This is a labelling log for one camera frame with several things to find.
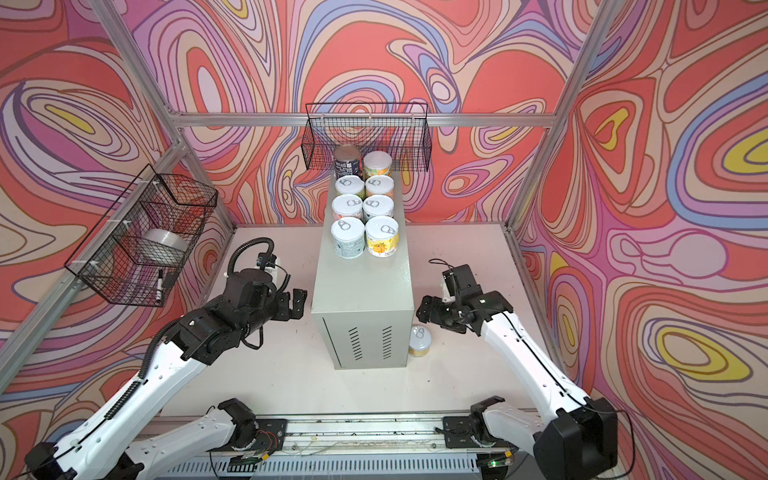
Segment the group can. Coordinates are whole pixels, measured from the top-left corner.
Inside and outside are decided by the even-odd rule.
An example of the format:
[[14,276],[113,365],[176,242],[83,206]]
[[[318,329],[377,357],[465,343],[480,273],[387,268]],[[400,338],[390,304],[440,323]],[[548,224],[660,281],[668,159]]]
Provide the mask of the group can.
[[413,326],[409,339],[409,355],[415,358],[426,356],[432,345],[432,335],[426,327]]
[[394,180],[388,175],[373,175],[365,182],[366,196],[374,195],[387,196],[394,198]]
[[369,219],[366,227],[367,251],[379,258],[394,255],[399,244],[399,224],[389,216]]

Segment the white lid can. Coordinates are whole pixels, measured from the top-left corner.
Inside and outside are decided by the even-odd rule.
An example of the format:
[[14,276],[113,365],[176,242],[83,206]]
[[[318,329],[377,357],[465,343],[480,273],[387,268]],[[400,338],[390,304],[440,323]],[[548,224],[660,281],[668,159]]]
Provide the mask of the white lid can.
[[363,215],[365,221],[378,216],[392,217],[393,212],[394,201],[389,196],[371,195],[363,202]]
[[335,220],[344,217],[363,219],[363,200],[358,195],[338,195],[332,200],[331,208]]
[[342,217],[332,224],[330,232],[335,252],[339,257],[355,259],[364,253],[365,225],[360,219]]

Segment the green label can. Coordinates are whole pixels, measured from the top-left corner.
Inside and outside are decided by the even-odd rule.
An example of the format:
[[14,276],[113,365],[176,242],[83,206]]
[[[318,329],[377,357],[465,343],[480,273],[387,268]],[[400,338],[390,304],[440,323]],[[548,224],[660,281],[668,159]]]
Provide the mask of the green label can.
[[338,195],[355,195],[364,200],[366,197],[365,182],[357,175],[345,175],[335,181]]

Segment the dark blue tomato can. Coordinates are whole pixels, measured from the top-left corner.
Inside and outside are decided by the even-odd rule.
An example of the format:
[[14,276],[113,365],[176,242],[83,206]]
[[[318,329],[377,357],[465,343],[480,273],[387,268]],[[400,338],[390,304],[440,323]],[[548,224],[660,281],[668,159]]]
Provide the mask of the dark blue tomato can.
[[337,146],[333,151],[333,160],[337,179],[351,175],[363,178],[362,156],[357,146],[352,144]]

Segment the orange peach can large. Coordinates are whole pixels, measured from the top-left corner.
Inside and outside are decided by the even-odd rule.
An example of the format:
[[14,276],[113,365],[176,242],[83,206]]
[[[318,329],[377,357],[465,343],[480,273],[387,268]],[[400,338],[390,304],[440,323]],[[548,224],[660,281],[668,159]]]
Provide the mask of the orange peach can large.
[[393,164],[392,156],[381,150],[371,151],[363,157],[364,178],[387,175],[391,173]]

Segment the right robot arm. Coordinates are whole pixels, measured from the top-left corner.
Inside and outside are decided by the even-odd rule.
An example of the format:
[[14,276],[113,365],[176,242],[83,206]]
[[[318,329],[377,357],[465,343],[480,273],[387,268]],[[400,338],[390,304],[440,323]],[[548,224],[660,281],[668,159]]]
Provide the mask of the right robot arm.
[[459,334],[472,332],[506,362],[532,399],[528,414],[500,396],[470,408],[465,426],[443,427],[446,439],[467,437],[481,447],[511,445],[535,459],[547,479],[593,479],[618,464],[618,412],[592,399],[532,340],[512,305],[484,292],[469,265],[446,265],[443,294],[423,297],[423,324]]

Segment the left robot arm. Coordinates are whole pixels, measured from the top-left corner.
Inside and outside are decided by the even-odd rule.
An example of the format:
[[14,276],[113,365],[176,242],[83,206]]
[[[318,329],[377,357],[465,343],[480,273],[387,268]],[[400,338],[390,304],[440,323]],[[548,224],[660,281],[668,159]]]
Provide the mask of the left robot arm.
[[162,327],[138,372],[83,424],[56,442],[41,442],[25,457],[33,479],[152,479],[212,449],[248,451],[263,430],[237,399],[225,400],[197,420],[145,441],[138,434],[192,379],[225,352],[257,351],[269,321],[298,320],[306,291],[288,288],[274,242],[257,237],[230,257],[222,294]]

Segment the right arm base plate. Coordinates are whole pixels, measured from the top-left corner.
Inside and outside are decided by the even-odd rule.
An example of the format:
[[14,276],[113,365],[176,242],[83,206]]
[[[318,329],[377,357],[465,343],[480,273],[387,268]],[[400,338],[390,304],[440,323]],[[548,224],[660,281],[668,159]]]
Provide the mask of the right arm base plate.
[[468,448],[504,448],[516,451],[517,446],[493,437],[483,422],[473,415],[444,416],[442,425],[435,428],[435,433],[442,435],[449,449]]

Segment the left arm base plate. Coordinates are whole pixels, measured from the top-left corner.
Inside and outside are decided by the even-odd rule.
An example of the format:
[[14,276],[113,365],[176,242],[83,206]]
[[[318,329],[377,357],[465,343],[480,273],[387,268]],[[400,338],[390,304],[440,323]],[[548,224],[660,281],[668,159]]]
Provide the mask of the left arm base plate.
[[261,418],[235,424],[232,437],[211,452],[262,452],[274,453],[283,448],[288,420]]

